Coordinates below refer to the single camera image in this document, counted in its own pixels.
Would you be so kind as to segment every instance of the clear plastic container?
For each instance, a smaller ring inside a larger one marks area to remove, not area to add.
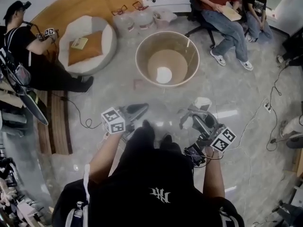
[[[134,26],[134,21],[130,16],[130,13],[119,9],[112,14],[114,15],[113,21],[118,29],[120,37],[133,38],[138,35],[138,30]]]
[[[138,2],[138,6],[134,6],[137,11],[134,12],[134,23],[138,28],[139,34],[143,36],[151,35],[156,32],[157,26],[153,19],[153,11],[148,7],[143,7]]]

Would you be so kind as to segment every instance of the book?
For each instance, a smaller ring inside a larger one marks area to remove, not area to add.
[[[226,16],[230,21],[240,20],[242,18],[240,14],[228,6],[223,6],[222,11],[223,15]]]

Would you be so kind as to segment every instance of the large round bucket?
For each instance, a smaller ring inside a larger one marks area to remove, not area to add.
[[[163,31],[145,38],[136,52],[141,75],[159,87],[177,87],[197,72],[200,56],[195,44],[182,34]]]

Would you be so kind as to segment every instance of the office chair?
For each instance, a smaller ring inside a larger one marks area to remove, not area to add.
[[[197,21],[200,23],[200,26],[197,28],[192,29],[191,31],[187,32],[185,36],[188,38],[191,34],[198,32],[202,29],[206,29],[208,31],[209,37],[212,40],[212,45],[210,46],[211,49],[215,47],[215,41],[213,36],[213,31],[219,31],[217,30],[213,25],[208,23],[204,17],[201,14],[201,1],[200,0],[190,0],[190,7],[191,7],[191,13],[187,17],[189,21]]]

